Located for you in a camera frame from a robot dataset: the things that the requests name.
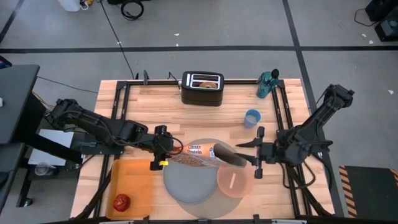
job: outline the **orange tray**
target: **orange tray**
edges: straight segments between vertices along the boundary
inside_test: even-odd
[[[112,167],[106,217],[110,219],[144,218],[150,214],[153,204],[153,171],[150,160],[116,160]],[[113,208],[113,201],[119,194],[130,197],[130,207],[124,212]]]

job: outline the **yellow tag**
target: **yellow tag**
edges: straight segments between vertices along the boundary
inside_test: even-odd
[[[160,161],[159,162],[159,165],[161,165],[161,166],[167,166],[168,164],[169,164],[168,161]]]

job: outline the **gray round mat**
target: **gray round mat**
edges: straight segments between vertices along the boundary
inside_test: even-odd
[[[217,142],[231,151],[231,146],[217,139],[198,139],[189,144]],[[242,200],[225,195],[217,186],[217,167],[192,167],[169,160],[164,184],[169,194],[189,214],[198,218],[219,218],[234,210]]]

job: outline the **toaster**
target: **toaster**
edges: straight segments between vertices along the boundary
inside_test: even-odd
[[[184,72],[181,100],[188,105],[220,106],[223,102],[224,75],[215,72]]]

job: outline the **plastic cup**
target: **plastic cup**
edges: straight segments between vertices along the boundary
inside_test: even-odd
[[[41,162],[35,167],[35,174],[38,176],[55,175],[56,167],[51,166],[45,162]]]
[[[258,110],[250,109],[244,115],[243,125],[245,128],[253,128],[261,120],[261,114]]]
[[[250,194],[254,187],[254,167],[231,165],[221,166],[217,172],[217,183],[220,190],[229,197],[243,198]]]

